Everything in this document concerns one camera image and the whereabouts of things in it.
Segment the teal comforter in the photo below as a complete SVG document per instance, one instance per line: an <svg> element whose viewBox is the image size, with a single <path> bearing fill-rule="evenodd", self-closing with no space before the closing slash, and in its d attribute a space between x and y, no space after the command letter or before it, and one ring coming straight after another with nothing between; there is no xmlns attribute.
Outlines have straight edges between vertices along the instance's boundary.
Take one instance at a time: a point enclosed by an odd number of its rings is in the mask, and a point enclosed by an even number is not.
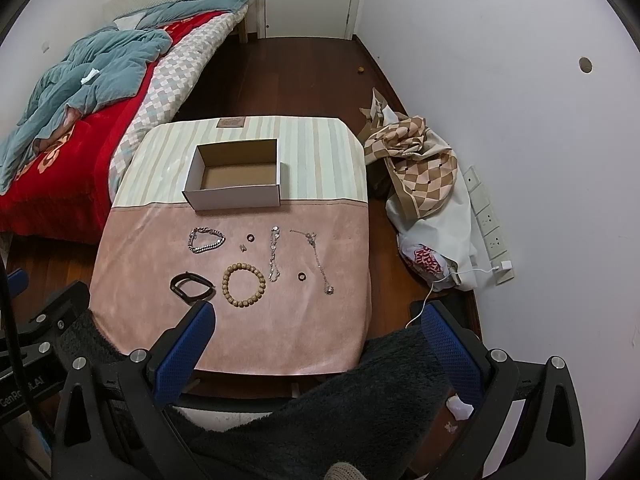
<svg viewBox="0 0 640 480"><path fill-rule="evenodd" d="M85 117L138 93L147 64L172 44L171 37L155 27L209 10L237 12L247 1L162 4L146 10L137 26L142 30L118 30L110 25L76 41L65 58L42 75L17 127L0 143L0 194L6 193L17 171L36 156L33 141L49 139L67 107ZM82 84L93 69L99 74Z"/></svg>

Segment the white cable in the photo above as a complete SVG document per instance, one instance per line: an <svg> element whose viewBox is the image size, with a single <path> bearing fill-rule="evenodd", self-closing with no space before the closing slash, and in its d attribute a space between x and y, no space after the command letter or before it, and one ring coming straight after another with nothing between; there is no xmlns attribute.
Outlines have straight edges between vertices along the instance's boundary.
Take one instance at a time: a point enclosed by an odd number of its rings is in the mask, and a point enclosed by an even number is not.
<svg viewBox="0 0 640 480"><path fill-rule="evenodd" d="M484 270L484 269L470 269L470 270L462 270L462 272L451 272L449 274L449 276L451 276L452 274L465 274L466 272L484 272L486 274L491 274L492 272L494 272L494 270L500 270L500 267L492 267L491 270ZM429 296L431 295L431 293L433 292L433 285L435 285L436 283L440 283L443 282L444 280L449 279L449 276L447 276L446 278L442 278L441 280L437 280L436 282L432 282L431 283L431 288L429 289L429 293L427 294L427 296L424 298L424 301L422 302L422 308L420 309L420 314L418 314L416 317L414 317L409 323L407 323L405 325L405 328L409 328L409 325L411 325L411 323L413 323L416 319L418 319L422 313L424 312L424 307L427 304L427 300L429 299Z"/></svg>

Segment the door frame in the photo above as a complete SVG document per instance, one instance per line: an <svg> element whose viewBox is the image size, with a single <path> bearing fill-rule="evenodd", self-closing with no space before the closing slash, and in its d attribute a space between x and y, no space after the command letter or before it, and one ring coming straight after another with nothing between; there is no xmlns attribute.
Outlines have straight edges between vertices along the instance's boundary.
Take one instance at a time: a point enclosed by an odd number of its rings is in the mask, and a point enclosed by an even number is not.
<svg viewBox="0 0 640 480"><path fill-rule="evenodd" d="M266 38L267 37L267 17L265 12L266 0L256 0L256 13L257 13L257 28L258 28L258 38ZM350 0L349 3L349 12L347 15L347 23L344 27L344 39L350 40L353 36L353 31L356 26L356 18L358 17L358 6L360 5L360 0Z"/></svg>

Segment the silver chain bracelet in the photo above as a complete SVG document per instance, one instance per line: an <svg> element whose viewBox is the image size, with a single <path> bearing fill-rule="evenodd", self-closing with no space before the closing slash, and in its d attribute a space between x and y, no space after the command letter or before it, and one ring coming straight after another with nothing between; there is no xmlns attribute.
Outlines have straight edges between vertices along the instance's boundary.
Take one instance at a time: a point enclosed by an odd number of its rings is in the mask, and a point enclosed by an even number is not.
<svg viewBox="0 0 640 480"><path fill-rule="evenodd" d="M216 235L219 238L219 240L217 240L215 243L212 243L212 244L203 245L201 247L194 247L193 243L196 240L196 238L198 237L198 233ZM225 235L223 235L217 229L212 229L211 227L196 227L189 234L189 242L187 243L187 247L189 248L189 250L192 253L200 254L200 253L203 253L205 251L210 251L210 250L213 250L213 249L217 249L218 247L220 247L220 245L225 243L225 240L226 240Z"/></svg>
<svg viewBox="0 0 640 480"><path fill-rule="evenodd" d="M280 228L278 226L271 229L271 257L269 258L269 281L275 283L278 281L280 271L276 265L276 244L280 238Z"/></svg>

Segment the bead bracelet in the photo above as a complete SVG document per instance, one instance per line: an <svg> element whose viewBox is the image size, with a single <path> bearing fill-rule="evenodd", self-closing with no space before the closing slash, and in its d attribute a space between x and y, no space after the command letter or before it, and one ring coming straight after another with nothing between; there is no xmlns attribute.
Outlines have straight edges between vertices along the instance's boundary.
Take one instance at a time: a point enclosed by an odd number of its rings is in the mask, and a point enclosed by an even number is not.
<svg viewBox="0 0 640 480"><path fill-rule="evenodd" d="M248 270L255 274L255 277L258 278L258 292L252 295L249 299L244 301L235 300L231 294L229 293L229 277L236 272L236 270ZM238 306L240 308L250 306L258 301L262 295L264 294L264 288L266 286L266 280L262 273L256 269L254 266L249 264L233 264L226 268L224 275L222 276L222 294L226 298L226 300L232 304L233 306Z"/></svg>

